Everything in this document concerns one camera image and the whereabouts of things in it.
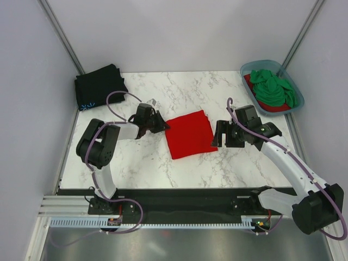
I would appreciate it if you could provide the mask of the blue plastic basin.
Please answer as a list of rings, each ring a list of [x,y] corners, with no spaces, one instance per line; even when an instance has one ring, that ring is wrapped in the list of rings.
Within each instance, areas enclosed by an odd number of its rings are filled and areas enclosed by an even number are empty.
[[[244,79],[244,75],[250,74],[252,70],[258,71],[261,69],[270,70],[273,73],[275,73],[279,78],[287,79],[288,81],[290,81],[291,85],[293,86],[293,88],[296,92],[296,97],[299,101],[299,104],[296,107],[291,108],[288,111],[282,111],[282,112],[278,112],[278,113],[271,113],[271,112],[268,112],[268,111],[265,111],[264,109],[262,109],[260,107],[260,105],[258,104],[256,98],[254,98],[251,90],[249,89],[249,87],[246,83],[246,80]],[[296,84],[294,83],[292,78],[289,76],[287,71],[278,62],[273,61],[273,60],[257,60],[257,61],[249,62],[249,63],[244,64],[240,68],[240,74],[241,74],[241,78],[242,78],[243,84],[245,86],[245,89],[246,89],[248,95],[250,96],[250,98],[251,98],[253,104],[255,105],[255,107],[257,108],[257,110],[262,115],[264,115],[264,116],[284,115],[284,114],[295,112],[303,107],[305,101],[304,101],[303,95],[301,94],[301,91],[298,89],[298,87],[296,86]]]

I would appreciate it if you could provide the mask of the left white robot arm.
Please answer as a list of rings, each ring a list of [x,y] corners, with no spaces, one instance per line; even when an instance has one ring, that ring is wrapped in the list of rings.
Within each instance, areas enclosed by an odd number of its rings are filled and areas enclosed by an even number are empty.
[[[102,199],[100,206],[106,213],[113,214],[119,209],[110,168],[117,142],[140,139],[148,131],[155,134],[169,128],[160,112],[148,103],[140,103],[136,113],[121,122],[90,121],[78,142],[76,154],[91,171],[95,194]]]

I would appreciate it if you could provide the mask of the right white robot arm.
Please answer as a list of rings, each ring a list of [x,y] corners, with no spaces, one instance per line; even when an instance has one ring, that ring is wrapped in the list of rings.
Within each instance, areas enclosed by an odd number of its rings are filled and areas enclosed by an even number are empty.
[[[251,193],[250,210],[261,214],[274,210],[293,219],[305,234],[323,231],[324,227],[341,222],[343,235],[330,236],[335,240],[347,237],[347,224],[342,215],[344,191],[338,184],[330,185],[290,149],[282,132],[272,123],[262,123],[252,105],[232,109],[227,101],[230,120],[218,120],[212,141],[213,147],[243,148],[253,145],[267,156],[288,180],[294,195],[263,186]]]

